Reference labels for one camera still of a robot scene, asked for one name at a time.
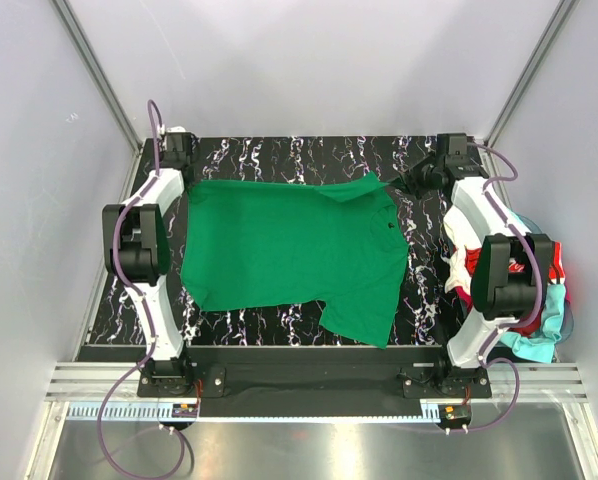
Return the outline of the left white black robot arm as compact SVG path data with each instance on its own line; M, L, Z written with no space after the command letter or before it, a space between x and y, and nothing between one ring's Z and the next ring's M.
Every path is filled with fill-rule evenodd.
M193 388L193 366L176 327L167 291L171 256L163 214L194 179L196 136L182 127L165 129L144 150L159 165L129 198L102 211L106 270L123 283L145 341L138 362L140 396L183 396Z

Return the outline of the green t shirt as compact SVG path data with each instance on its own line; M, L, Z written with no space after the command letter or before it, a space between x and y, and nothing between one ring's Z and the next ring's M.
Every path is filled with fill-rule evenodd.
M386 183L205 180L188 196L181 282L206 312L304 304L322 328L384 348L408 244Z

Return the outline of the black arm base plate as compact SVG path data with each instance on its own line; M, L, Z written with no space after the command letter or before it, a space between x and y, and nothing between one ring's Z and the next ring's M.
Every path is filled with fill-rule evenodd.
M196 346L151 360L138 394L199 398L213 417L406 416L422 400L492 396L482 368L451 366L440 346Z

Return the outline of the aluminium frame rail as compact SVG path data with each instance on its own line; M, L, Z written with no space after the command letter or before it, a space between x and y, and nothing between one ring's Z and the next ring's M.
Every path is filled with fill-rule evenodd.
M128 370L132 363L113 362L64 362L59 363L47 387L47 401L95 401L103 399L106 392ZM458 402L466 396L461 380L447 387L423 386L432 364L417 364L414 368L387 364L365 365L264 365L264 364L212 364L199 366L196 373L203 384L204 398L222 398L248 388L263 389L264 393L277 390L393 390L408 399L448 399ZM573 364L532 365L518 364L519 402L584 402L587 400L579 371ZM497 364L485 373L478 373L476 380L463 380L470 385L469 398L477 403L511 399L515 390L515 377L507 365ZM130 400L138 397L140 373L133 372L115 390L113 399Z

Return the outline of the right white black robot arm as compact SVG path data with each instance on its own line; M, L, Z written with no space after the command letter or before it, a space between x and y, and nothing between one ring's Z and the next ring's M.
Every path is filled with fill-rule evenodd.
M472 233L478 242L469 278L472 307L428 381L443 394L478 381L503 334L539 318L555 259L554 241L532 232L499 198L494 185L500 179L473 161L474 146L464 133L440 134L435 150L391 183L416 198L433 190L448 195L464 224L448 227L447 236L457 244Z

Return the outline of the turquoise t shirt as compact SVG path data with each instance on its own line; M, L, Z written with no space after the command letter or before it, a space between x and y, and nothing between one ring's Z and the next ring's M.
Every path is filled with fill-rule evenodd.
M536 363L551 363L555 347L564 339L566 275L563 267L562 244L554 242L554 259L549 268L545 304L540 316L529 326L508 330L499 340L517 358Z

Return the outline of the black marbled table mat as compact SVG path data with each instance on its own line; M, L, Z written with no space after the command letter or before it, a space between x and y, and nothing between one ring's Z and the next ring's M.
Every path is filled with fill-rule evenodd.
M194 161L198 179L236 179L291 184L338 184L369 172L388 180L435 147L425 136L206 137ZM421 200L391 190L400 229L409 245L408 269L389 342L440 344L464 319L460 298L444 290L450 245L442 219L448 201L432 192ZM182 287L187 200L175 201L163 216L171 249L168 295L176 326L187 345L342 346L346 339L319 325L321 302L205 313ZM141 345L144 335L122 283L108 277L92 314L86 344Z

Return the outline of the red coca cola t shirt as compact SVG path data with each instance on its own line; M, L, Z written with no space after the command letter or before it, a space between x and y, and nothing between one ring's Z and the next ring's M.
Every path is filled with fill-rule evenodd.
M528 325L519 323L511 331L522 337L534 338L541 328L550 327L548 322L551 320L556 322L557 328L561 327L565 271L560 243L548 246L547 240L540 235L531 235L528 241L530 246L539 247L536 260L545 282L542 304ZM488 319L501 314L524 320L534 308L536 297L530 260L516 238L508 244L489 242L485 253L479 248L465 249L464 257L451 269L446 287L458 291L468 307L483 307Z

